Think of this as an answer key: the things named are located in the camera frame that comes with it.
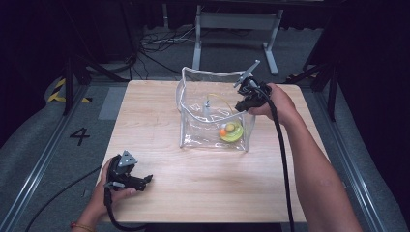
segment wooden table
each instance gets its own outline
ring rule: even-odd
[[[137,196],[115,208],[118,221],[128,222],[283,222],[288,221],[280,148],[275,125],[256,118],[248,152],[180,148],[180,112],[175,103],[177,81],[129,83],[103,163],[129,151],[139,160],[135,177],[153,174]],[[197,88],[223,91],[234,106],[242,96],[232,83],[194,82]],[[282,85],[325,152],[299,87]],[[306,221],[293,175],[292,154],[284,129],[292,211]]]

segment number 4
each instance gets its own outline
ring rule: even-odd
[[[81,146],[81,143],[82,143],[82,139],[83,139],[83,138],[90,137],[90,135],[85,134],[85,132],[87,132],[87,129],[82,128],[82,129],[77,130],[76,132],[74,132],[74,133],[72,133],[72,134],[70,135],[70,137],[79,138],[79,141],[78,141],[77,146]]]

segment hand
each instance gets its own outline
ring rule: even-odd
[[[103,204],[103,199],[104,199],[104,185],[106,183],[106,173],[108,171],[109,164],[111,163],[110,159],[108,162],[105,163],[104,167],[102,168],[102,174],[100,181],[97,183],[93,196],[91,197],[90,202],[88,203],[88,206],[93,209],[93,211],[97,215],[104,215],[106,213],[106,207]],[[127,188],[127,189],[120,189],[118,191],[112,190],[111,191],[111,197],[112,197],[112,205],[113,207],[115,204],[124,198],[127,198],[129,196],[135,195],[136,190],[134,188]]]
[[[94,188],[93,195],[91,196],[90,202],[87,207],[82,212],[80,218],[77,220],[77,223],[90,226],[94,228],[97,225],[97,222],[100,220],[100,217],[107,213],[106,207],[103,204],[104,198],[104,185],[106,183],[106,172],[108,170],[109,164],[111,163],[110,159],[105,163],[102,168],[102,174],[100,181],[97,183]],[[118,191],[111,191],[112,196],[112,207],[115,207],[115,204],[118,203],[121,199],[130,197],[136,194],[134,188],[121,189]]]
[[[286,126],[292,119],[299,116],[299,113],[295,107],[295,103],[276,84],[269,83],[267,85],[272,88],[271,100],[272,102],[274,102],[275,107],[277,108],[279,122]],[[266,115],[268,116],[268,118],[273,120],[271,108],[267,103],[260,107],[250,108],[248,110],[248,113],[252,115]]]

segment human arm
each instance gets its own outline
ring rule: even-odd
[[[106,207],[103,204],[104,198],[104,185],[106,182],[106,172],[108,170],[108,166],[111,162],[111,159],[104,165],[102,168],[102,174],[99,182],[97,183],[96,187],[94,188],[93,195],[87,206],[85,207],[84,211],[81,213],[80,217],[76,221],[78,227],[73,227],[72,232],[85,232],[87,231],[80,226],[86,226],[91,228],[95,231],[97,223],[99,222],[100,218],[107,213]],[[127,188],[119,191],[112,190],[112,203],[115,205],[121,199],[127,198],[129,196],[135,195],[136,190],[134,188]]]
[[[292,150],[298,196],[310,231],[362,231],[341,179],[317,146],[289,96],[277,85],[272,88],[278,119],[284,125]],[[266,103],[248,113],[267,115]]]

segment transparent box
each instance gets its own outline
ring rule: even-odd
[[[191,88],[194,81],[233,83],[241,73],[182,69],[182,79],[176,90],[176,103],[181,113],[181,148],[249,150],[255,116],[235,109],[232,99],[238,100],[242,96],[236,93],[233,85],[232,89],[220,93],[209,85],[204,85],[208,88],[197,88],[197,85]]]

